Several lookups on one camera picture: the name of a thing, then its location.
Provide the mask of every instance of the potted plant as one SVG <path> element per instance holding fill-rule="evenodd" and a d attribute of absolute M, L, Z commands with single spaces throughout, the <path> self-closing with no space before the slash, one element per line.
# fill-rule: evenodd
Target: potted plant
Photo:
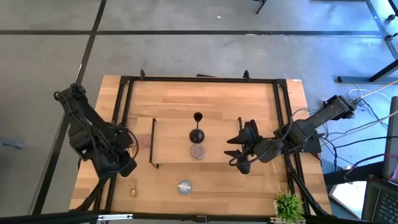
<path fill-rule="evenodd" d="M 274 200 L 275 212 L 277 214 L 277 217 L 282 220 L 282 223 L 298 223 L 300 220 L 304 219 L 304 217 L 302 216 L 304 214 L 304 211 L 301 208 L 303 202 L 295 194 L 292 195 L 288 191 L 282 193 L 282 191 L 280 190 L 279 180 L 273 162 L 272 167 L 274 168 L 274 174 L 279 189 L 279 195 Z"/>

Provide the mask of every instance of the gray concrete floor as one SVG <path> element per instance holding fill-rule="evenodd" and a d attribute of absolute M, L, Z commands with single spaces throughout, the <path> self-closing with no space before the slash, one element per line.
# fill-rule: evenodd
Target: gray concrete floor
<path fill-rule="evenodd" d="M 373 1 L 382 20 L 391 11 L 386 2 Z M 91 29 L 98 6 L 97 0 L 3 0 L 0 29 Z M 258 2 L 249 0 L 108 1 L 100 29 L 377 30 L 364 2 L 268 0 L 255 15 L 257 7 Z M 386 23 L 390 33 L 398 32 L 397 21 Z M 74 81 L 87 40 L 87 36 L 0 36 L 0 134 L 26 144 L 23 150 L 0 150 L 2 217 L 29 213 L 62 116 L 52 93 Z M 83 86 L 95 104 L 105 74 L 138 75 L 143 68 L 147 75 L 241 77 L 249 70 L 256 78 L 301 79 L 308 107 L 314 110 L 330 96 L 347 96 L 355 88 L 337 84 L 337 76 L 371 76 L 392 61 L 386 43 L 369 37 L 98 36 Z M 375 90 L 380 85 L 358 86 Z M 398 95 L 396 86 L 382 92 Z M 366 99 L 379 117 L 389 113 L 389 102 L 379 95 Z M 363 109 L 354 119 L 328 124 L 330 132 L 341 132 L 374 120 Z M 376 125 L 336 145 L 385 135 L 386 128 Z M 77 156 L 67 141 L 44 207 L 47 213 L 67 211 L 75 185 Z M 383 152 L 384 145 L 385 140 L 357 144 L 339 149 L 338 155 L 356 162 Z M 327 148 L 322 158 L 333 161 Z M 347 163 L 339 160 L 338 165 Z"/>

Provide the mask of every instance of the laptop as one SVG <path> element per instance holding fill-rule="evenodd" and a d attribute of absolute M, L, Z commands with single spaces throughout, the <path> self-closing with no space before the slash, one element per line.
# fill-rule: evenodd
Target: laptop
<path fill-rule="evenodd" d="M 398 110 L 398 96 L 391 100 L 391 113 Z M 398 136 L 398 116 L 389 119 L 387 136 Z M 398 155 L 398 138 L 386 140 L 386 154 Z M 366 184 L 362 220 L 398 224 L 397 159 L 384 156 L 382 179 L 370 175 Z"/>

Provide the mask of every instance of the wooden tabletop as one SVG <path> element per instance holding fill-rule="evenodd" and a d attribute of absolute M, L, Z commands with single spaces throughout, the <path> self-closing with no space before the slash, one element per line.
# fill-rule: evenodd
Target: wooden tabletop
<path fill-rule="evenodd" d="M 103 77 L 95 110 L 105 121 L 111 120 L 119 80 L 120 76 Z M 301 81 L 287 80 L 287 84 L 292 111 L 306 108 Z M 287 122 L 282 90 L 280 96 L 284 121 Z M 123 103 L 119 111 L 121 118 Z M 188 135 L 196 126 L 193 114 L 198 111 L 203 114 L 199 128 L 205 133 L 202 143 L 205 157 L 202 160 L 189 154 L 192 143 Z M 255 119 L 260 135 L 272 137 L 272 132 L 279 127 L 272 85 L 135 81 L 128 126 L 139 141 L 138 166 L 129 177 L 117 177 L 111 210 L 274 216 L 272 202 L 279 190 L 272 163 L 254 162 L 250 174 L 242 175 L 236 167 L 228 165 L 229 158 L 223 154 L 225 150 L 240 149 L 238 145 L 225 143 L 238 134 L 238 117 L 242 117 L 243 123 Z M 306 117 L 308 113 L 305 111 L 295 115 L 295 119 Z M 159 163 L 159 169 L 149 163 L 148 139 L 153 118 L 157 120 L 153 159 Z M 323 209 L 331 212 L 319 160 L 311 154 L 300 155 L 307 188 Z M 279 156 L 273 162 L 284 191 L 288 186 L 283 157 Z M 177 185 L 181 180 L 192 183 L 190 194 L 179 194 Z M 79 206 L 97 181 L 92 163 L 82 162 L 70 208 Z M 101 208 L 104 208 L 108 184 L 104 188 Z M 133 197 L 130 196 L 132 187 L 136 191 Z"/>

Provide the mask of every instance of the wooden board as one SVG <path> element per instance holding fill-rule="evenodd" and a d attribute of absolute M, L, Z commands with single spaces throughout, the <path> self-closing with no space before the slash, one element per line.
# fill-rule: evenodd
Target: wooden board
<path fill-rule="evenodd" d="M 224 151 L 240 148 L 240 146 L 226 143 L 239 131 L 237 119 L 221 120 L 204 117 L 199 128 L 205 133 L 205 139 L 200 143 L 205 150 L 205 155 L 202 159 L 196 159 L 190 154 L 193 143 L 188 136 L 194 128 L 196 128 L 196 122 L 193 118 L 157 118 L 153 163 L 228 162 L 231 157 L 227 156 Z"/>
<path fill-rule="evenodd" d="M 119 79 L 119 76 L 104 76 L 103 78 L 96 111 L 107 121 L 112 117 Z M 292 110 L 306 108 L 307 104 L 301 82 L 299 80 L 288 80 L 287 83 Z M 214 124 L 225 122 L 226 126 L 231 127 L 235 126 L 234 123 L 239 116 L 242 117 L 243 122 L 255 119 L 259 132 L 263 136 L 272 136 L 273 130 L 278 128 L 272 85 L 134 82 L 128 125 L 137 136 L 140 144 L 140 151 L 136 158 L 138 167 L 129 177 L 118 176 L 112 211 L 275 215 L 272 201 L 279 190 L 271 163 L 255 162 L 251 166 L 251 173 L 242 175 L 237 168 L 230 167 L 226 162 L 212 161 L 210 156 L 208 162 L 182 163 L 182 160 L 188 160 L 186 155 L 182 160 L 173 161 L 172 156 L 168 156 L 166 151 L 162 152 L 162 146 L 157 144 L 154 149 L 157 151 L 156 156 L 158 157 L 156 159 L 164 163 L 160 165 L 159 170 L 149 164 L 149 145 L 146 144 L 146 141 L 151 131 L 152 118 L 159 121 L 162 126 L 159 130 L 165 131 L 165 135 L 179 133 L 178 136 L 180 136 L 183 135 L 184 131 L 179 131 L 179 127 L 182 126 L 181 130 L 188 129 L 187 127 L 191 125 L 189 120 L 192 120 L 193 127 L 195 127 L 192 116 L 197 111 L 203 113 L 203 121 L 205 119 L 212 120 Z M 308 117 L 308 113 L 300 111 L 295 119 L 306 117 Z M 178 120 L 184 125 L 171 126 L 167 124 L 172 124 Z M 211 128 L 211 124 L 209 123 L 207 126 L 203 124 L 203 127 Z M 220 136 L 225 139 L 234 137 L 230 134 L 221 133 Z M 217 144 L 228 148 L 227 144 L 223 146 L 222 141 Z M 177 140 L 175 142 L 175 145 L 180 148 L 187 146 L 184 144 L 186 143 L 180 143 Z M 224 149 L 219 150 L 214 151 L 215 156 Z M 318 159 L 311 154 L 301 154 L 301 156 L 308 189 L 318 203 L 330 212 L 322 169 Z M 287 188 L 283 157 L 279 156 L 273 162 L 283 191 Z M 177 184 L 181 180 L 191 181 L 191 194 L 180 195 L 178 193 Z M 97 178 L 91 162 L 82 163 L 70 207 L 79 206 L 96 182 Z M 132 183 L 136 190 L 135 197 L 129 196 Z M 108 184 L 104 188 L 101 208 L 104 208 L 107 191 Z"/>

